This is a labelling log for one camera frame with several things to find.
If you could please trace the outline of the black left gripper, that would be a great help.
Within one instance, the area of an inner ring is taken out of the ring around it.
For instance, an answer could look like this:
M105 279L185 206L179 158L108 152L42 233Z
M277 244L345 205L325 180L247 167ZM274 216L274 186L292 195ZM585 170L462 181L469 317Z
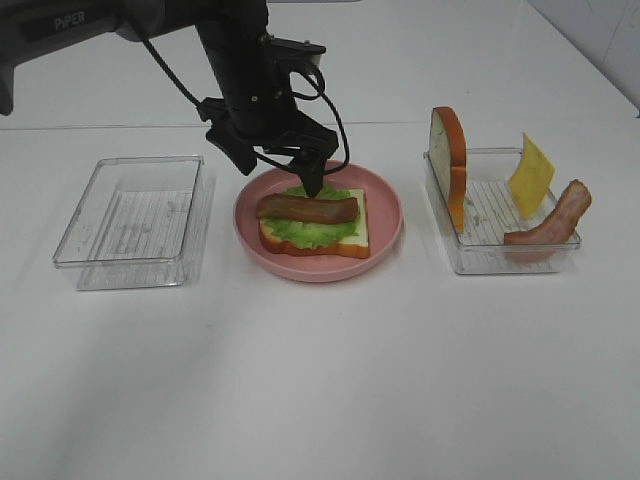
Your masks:
M268 20L264 1L214 1L201 14L195 27L222 97L200 101L198 113L211 122L207 140L244 176L257 159L287 157L306 195L315 198L326 159L338 149L338 134L299 110L297 102L325 100L324 76L310 62L274 60L259 43L269 33Z

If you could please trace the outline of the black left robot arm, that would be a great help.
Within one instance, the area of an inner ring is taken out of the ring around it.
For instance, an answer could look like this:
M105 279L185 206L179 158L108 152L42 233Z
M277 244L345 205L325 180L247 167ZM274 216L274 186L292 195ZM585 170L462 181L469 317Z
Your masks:
M327 160L346 144L298 109L298 73L324 97L317 59L325 47L268 31L263 1L4 1L1 4L1 113L14 107L14 70L32 59L114 32L142 43L161 69L211 124L207 140L244 175L258 161L296 175L315 197L331 174ZM220 88L220 98L197 99L169 68L152 39L196 29Z

